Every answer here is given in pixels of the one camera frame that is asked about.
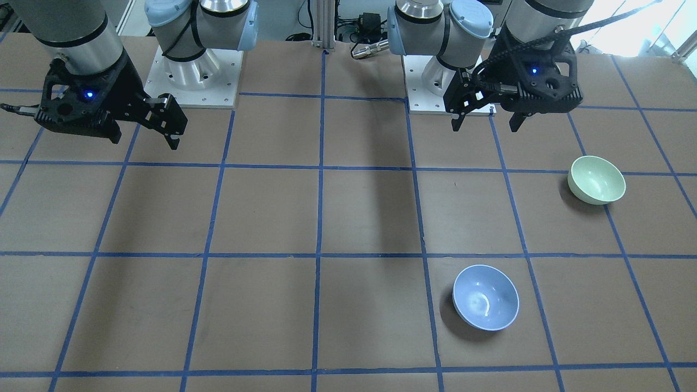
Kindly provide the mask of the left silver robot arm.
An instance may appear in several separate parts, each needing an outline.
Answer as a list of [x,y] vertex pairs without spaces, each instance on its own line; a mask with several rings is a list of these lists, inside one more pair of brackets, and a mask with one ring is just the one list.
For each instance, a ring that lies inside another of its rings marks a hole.
[[490,54],[491,10],[478,1],[396,1],[387,11],[390,51],[429,56],[430,82],[458,131],[466,114],[497,103],[520,129],[535,114],[568,113],[583,102],[571,35],[591,1],[513,1]]

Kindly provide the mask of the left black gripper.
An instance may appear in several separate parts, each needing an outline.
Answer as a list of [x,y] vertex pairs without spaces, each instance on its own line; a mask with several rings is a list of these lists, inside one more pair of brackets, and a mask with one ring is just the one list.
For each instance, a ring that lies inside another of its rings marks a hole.
[[503,27],[488,58],[472,70],[458,70],[446,89],[446,109],[463,112],[451,114],[451,129],[460,131],[464,113],[490,103],[513,112],[512,132],[530,113],[567,113],[582,104],[577,55],[570,44],[579,30],[548,33],[544,42],[522,42]]

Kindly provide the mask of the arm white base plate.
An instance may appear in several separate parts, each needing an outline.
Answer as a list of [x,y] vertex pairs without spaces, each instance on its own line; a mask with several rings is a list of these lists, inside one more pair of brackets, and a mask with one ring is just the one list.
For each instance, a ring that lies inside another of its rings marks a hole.
[[175,62],[157,48],[144,84],[149,96],[172,94],[182,108],[236,107],[237,87],[246,52],[207,49],[191,62]]
[[442,65],[436,56],[402,56],[403,76],[409,112],[423,115],[449,115],[456,119],[463,112],[446,109],[444,96],[455,72]]

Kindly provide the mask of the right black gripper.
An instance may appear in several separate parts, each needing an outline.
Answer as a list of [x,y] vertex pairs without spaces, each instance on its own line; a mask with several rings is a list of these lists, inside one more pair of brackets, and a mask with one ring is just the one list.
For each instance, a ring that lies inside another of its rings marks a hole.
[[65,60],[50,62],[41,102],[33,118],[48,131],[101,137],[117,144],[119,121],[141,124],[164,136],[177,150],[188,123],[172,94],[151,97],[123,50],[114,65],[93,75],[72,74]]

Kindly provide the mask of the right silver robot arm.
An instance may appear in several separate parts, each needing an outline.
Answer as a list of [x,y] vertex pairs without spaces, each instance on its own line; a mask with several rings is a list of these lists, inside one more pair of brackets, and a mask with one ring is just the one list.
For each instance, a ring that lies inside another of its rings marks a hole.
[[[44,129],[117,144],[120,121],[159,132],[176,150],[188,119],[174,95],[150,96],[99,1],[11,1],[52,60],[36,105],[2,104]],[[258,37],[256,1],[147,1],[148,23],[167,76],[201,89],[219,74],[214,50],[249,51]]]

